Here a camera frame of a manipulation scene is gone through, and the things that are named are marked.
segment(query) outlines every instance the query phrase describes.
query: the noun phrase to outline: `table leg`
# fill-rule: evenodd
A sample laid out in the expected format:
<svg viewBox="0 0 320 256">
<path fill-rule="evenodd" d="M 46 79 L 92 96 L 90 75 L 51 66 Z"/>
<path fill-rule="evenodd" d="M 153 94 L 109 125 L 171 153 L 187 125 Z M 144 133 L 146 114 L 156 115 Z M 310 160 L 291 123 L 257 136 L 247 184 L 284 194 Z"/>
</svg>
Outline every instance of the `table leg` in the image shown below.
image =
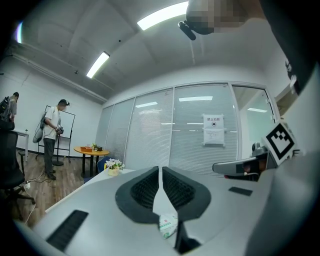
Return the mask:
<svg viewBox="0 0 320 256">
<path fill-rule="evenodd" d="M 95 160 L 95 174 L 98 174 L 98 162 L 99 162 L 99 156 L 96 156 L 96 160 Z"/>
<path fill-rule="evenodd" d="M 25 136 L 25 161 L 28 162 L 28 141 L 29 141 L 29 135 Z"/>
<path fill-rule="evenodd" d="M 94 175 L 94 156 L 90 156 L 90 177 Z"/>
<path fill-rule="evenodd" d="M 82 177 L 86 175 L 86 154 L 82 154 Z"/>
</svg>

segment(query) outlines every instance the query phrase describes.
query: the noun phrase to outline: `ceiling light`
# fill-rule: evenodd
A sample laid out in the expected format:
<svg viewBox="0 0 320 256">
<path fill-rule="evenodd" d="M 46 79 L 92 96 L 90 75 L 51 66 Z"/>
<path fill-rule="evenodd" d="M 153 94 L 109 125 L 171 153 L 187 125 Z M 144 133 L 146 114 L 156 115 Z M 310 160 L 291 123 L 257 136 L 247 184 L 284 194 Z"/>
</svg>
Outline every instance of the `ceiling light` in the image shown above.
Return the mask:
<svg viewBox="0 0 320 256">
<path fill-rule="evenodd" d="M 146 30 L 160 22 L 186 14 L 188 4 L 189 2 L 186 1 L 168 6 L 139 20 L 137 24 L 140 26 L 140 28 Z"/>
<path fill-rule="evenodd" d="M 151 109 L 151 110 L 140 111 L 139 114 L 144 115 L 144 114 L 151 114 L 151 113 L 159 113 L 160 111 L 162 111 L 162 109 Z"/>
<path fill-rule="evenodd" d="M 141 104 L 141 105 L 136 105 L 135 107 L 136 108 L 143 108 L 143 107 L 146 107 L 146 106 L 152 106 L 152 105 L 157 105 L 158 103 L 156 103 L 155 101 L 154 102 L 150 102 L 150 103 L 146 103 L 146 104 Z"/>
<path fill-rule="evenodd" d="M 255 112 L 261 112 L 261 113 L 266 113 L 268 112 L 267 110 L 263 110 L 263 109 L 258 109 L 258 108 L 248 108 L 249 111 L 255 111 Z"/>
<path fill-rule="evenodd" d="M 179 101 L 180 101 L 180 102 L 212 101 L 212 96 L 179 98 Z"/>
<path fill-rule="evenodd" d="M 86 76 L 88 78 L 92 78 L 95 73 L 100 69 L 100 67 L 103 65 L 103 63 L 106 62 L 107 59 L 109 59 L 110 55 L 108 55 L 106 52 L 101 53 L 99 58 L 95 61 L 95 63 L 90 68 L 88 74 Z"/>
<path fill-rule="evenodd" d="M 22 44 L 21 32 L 22 32 L 22 22 L 18 25 L 18 27 L 16 29 L 16 41 L 19 44 Z"/>
</svg>

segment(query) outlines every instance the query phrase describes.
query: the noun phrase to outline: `printed sign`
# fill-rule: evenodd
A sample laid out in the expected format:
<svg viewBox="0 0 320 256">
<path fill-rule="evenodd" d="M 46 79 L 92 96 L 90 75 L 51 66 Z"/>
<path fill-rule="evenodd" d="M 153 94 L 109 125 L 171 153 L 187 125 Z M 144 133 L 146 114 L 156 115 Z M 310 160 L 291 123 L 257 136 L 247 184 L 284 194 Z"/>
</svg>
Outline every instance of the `printed sign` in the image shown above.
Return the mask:
<svg viewBox="0 0 320 256">
<path fill-rule="evenodd" d="M 225 144 L 225 130 L 203 129 L 203 140 L 205 144 Z"/>
<path fill-rule="evenodd" d="M 276 123 L 263 140 L 277 165 L 280 165 L 288 156 L 292 156 L 296 145 L 293 136 L 281 122 Z"/>
<path fill-rule="evenodd" d="M 203 128 L 205 129 L 224 129 L 224 116 L 220 115 L 213 115 L 213 114 L 204 114 L 203 115 Z"/>
<path fill-rule="evenodd" d="M 203 115 L 203 143 L 225 144 L 224 115 Z"/>
</svg>

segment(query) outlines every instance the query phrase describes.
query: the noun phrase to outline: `round wooden table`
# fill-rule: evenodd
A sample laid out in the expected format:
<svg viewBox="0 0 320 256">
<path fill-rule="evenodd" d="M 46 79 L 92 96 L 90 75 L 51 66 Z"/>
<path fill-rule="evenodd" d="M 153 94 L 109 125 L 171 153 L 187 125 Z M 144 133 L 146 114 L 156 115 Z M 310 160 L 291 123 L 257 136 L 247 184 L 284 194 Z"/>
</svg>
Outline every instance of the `round wooden table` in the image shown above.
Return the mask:
<svg viewBox="0 0 320 256">
<path fill-rule="evenodd" d="M 86 151 L 82 151 L 80 146 L 75 146 L 73 149 L 74 149 L 74 151 L 82 154 L 82 174 L 81 174 L 81 176 L 84 179 L 91 178 L 94 176 L 94 156 L 96 156 L 95 174 L 97 175 L 98 174 L 97 163 L 99 161 L 99 157 L 106 156 L 110 153 L 108 150 L 102 150 L 102 151 L 92 150 L 92 152 L 86 152 Z M 86 155 L 90 156 L 90 170 L 86 170 L 86 168 L 85 168 Z"/>
</svg>

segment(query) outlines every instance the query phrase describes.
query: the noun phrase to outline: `white flowers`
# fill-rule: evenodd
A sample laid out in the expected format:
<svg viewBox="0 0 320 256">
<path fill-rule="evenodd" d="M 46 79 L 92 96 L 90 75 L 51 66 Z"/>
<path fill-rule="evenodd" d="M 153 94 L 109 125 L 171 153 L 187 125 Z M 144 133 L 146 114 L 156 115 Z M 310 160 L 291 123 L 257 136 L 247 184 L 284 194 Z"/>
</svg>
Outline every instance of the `white flowers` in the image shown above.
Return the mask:
<svg viewBox="0 0 320 256">
<path fill-rule="evenodd" d="M 120 162 L 118 159 L 109 159 L 108 161 L 105 161 L 104 169 L 117 169 L 119 168 L 122 170 L 125 167 L 125 165 Z"/>
</svg>

